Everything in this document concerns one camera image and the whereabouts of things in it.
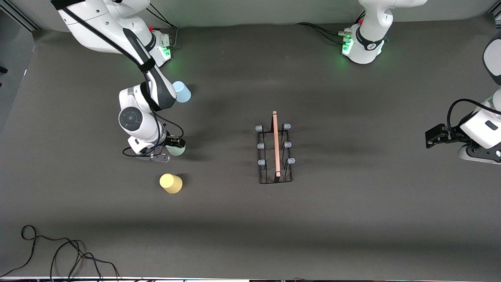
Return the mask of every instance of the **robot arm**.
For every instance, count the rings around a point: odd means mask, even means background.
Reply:
[[[496,34],[483,53],[483,64],[501,86],[501,32]],[[451,127],[450,114],[459,102],[470,102],[477,108],[465,116],[459,125]],[[447,127],[438,124],[426,132],[426,147],[441,143],[466,143],[458,151],[463,160],[501,165],[501,89],[482,103],[470,99],[455,101],[447,114]]]
[[[384,36],[393,23],[393,8],[411,8],[424,5],[428,0],[358,0],[365,8],[363,23],[355,23],[344,31],[354,34],[346,39],[348,46],[342,54],[357,64],[368,64],[381,53]]]
[[[129,144],[137,156],[148,155],[157,146],[184,149],[180,139],[172,144],[172,138],[168,138],[168,132],[154,113],[174,104],[174,87],[137,35],[117,21],[103,0],[53,0],[52,3],[83,46],[99,52],[124,54],[143,72],[146,82],[122,90],[119,95],[119,123],[131,135]]]

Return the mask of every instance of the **wooden handle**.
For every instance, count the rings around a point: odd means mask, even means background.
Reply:
[[[275,177],[280,177],[280,145],[277,111],[273,111],[273,138],[275,139]]]

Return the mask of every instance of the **table surface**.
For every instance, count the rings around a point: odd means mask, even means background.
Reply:
[[[395,23],[380,57],[356,65],[304,26],[182,29],[162,71],[193,96],[161,114],[187,151],[162,164],[121,154],[134,64],[38,32],[0,141],[0,269],[27,259],[32,224],[124,276],[500,280],[499,167],[424,144],[454,100],[497,89],[481,60],[494,33],[487,16]],[[254,127],[273,110],[292,125],[295,179],[260,185]],[[164,173],[182,177],[179,193]],[[57,246],[41,240],[12,275],[48,275]],[[56,274],[73,260],[64,250]]]

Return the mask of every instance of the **yellow cup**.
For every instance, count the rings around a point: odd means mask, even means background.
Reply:
[[[175,194],[183,187],[183,181],[179,176],[166,173],[160,177],[160,186],[170,194]]]

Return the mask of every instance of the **gray floor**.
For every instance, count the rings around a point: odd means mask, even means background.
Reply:
[[[30,31],[0,11],[0,66],[7,74],[0,76],[0,134],[11,111],[14,99],[30,63],[33,47]]]
[[[396,23],[360,66],[308,27],[183,29],[162,69],[193,97],[161,114],[188,151],[168,164],[121,155],[118,92],[141,82],[136,67],[38,33],[0,141],[0,268],[28,257],[19,232],[33,224],[125,276],[500,280],[499,167],[424,145],[454,100],[496,90],[481,61],[494,33],[489,17]],[[254,126],[272,110],[297,165],[293,183],[263,186]],[[178,194],[164,173],[181,175]],[[13,274],[48,275],[57,246],[40,241]],[[61,255],[64,275],[74,254]]]

